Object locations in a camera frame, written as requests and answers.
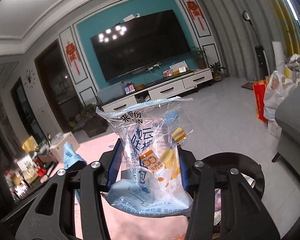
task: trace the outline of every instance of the glass door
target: glass door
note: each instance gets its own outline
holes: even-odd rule
[[[44,94],[63,132],[75,132],[85,124],[80,120],[82,104],[69,77],[58,40],[35,60]]]
[[[18,79],[16,84],[11,89],[11,95],[26,131],[28,132],[29,136],[32,135],[35,141],[39,144],[46,138],[46,136],[44,135],[37,119],[34,116],[23,88],[21,78]]]

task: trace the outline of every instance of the blue cloth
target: blue cloth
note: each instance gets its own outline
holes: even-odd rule
[[[73,164],[75,164],[77,161],[83,161],[85,164],[87,164],[87,162],[79,154],[75,153],[72,144],[68,142],[66,142],[63,145],[63,161],[64,168],[66,170],[70,168]],[[74,191],[74,194],[80,204],[80,190],[76,189]]]

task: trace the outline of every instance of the sofa leg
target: sofa leg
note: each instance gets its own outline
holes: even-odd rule
[[[274,156],[274,158],[272,159],[272,162],[275,163],[276,160],[277,160],[280,156],[281,156],[280,153],[277,153],[277,154]]]

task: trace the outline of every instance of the flower pot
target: flower pot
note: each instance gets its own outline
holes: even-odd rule
[[[91,138],[93,136],[96,136],[100,133],[103,133],[107,131],[108,128],[108,122],[106,119],[103,119],[102,117],[96,115],[94,118],[89,119],[86,124],[84,125],[84,130],[87,133],[87,135]]]
[[[220,82],[222,80],[221,73],[212,73],[213,81]]]
[[[200,69],[205,69],[207,67],[206,62],[203,57],[197,58],[197,64]]]

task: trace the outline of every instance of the television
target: television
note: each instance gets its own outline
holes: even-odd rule
[[[91,42],[107,81],[190,51],[173,10],[117,24]]]

